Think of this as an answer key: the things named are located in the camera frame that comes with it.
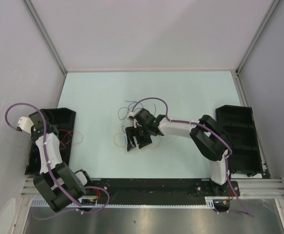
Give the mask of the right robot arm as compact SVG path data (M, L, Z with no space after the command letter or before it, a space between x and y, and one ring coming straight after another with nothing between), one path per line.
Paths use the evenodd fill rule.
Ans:
M152 143L154 136L179 136L194 141L200 153L209 160L211 191L223 195L228 191L229 169L227 158L232 154L229 136L225 130L209 115L204 115L198 122L169 119L165 115L154 117L142 108L129 117L131 127L125 128L127 151L143 148Z

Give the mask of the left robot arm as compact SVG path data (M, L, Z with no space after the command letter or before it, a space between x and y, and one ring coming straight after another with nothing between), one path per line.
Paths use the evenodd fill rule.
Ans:
M29 115L31 139L40 155L40 174L34 178L34 185L50 208L59 212L69 204L78 202L94 189L88 173L80 169L73 172L62 160L59 132L44 109Z

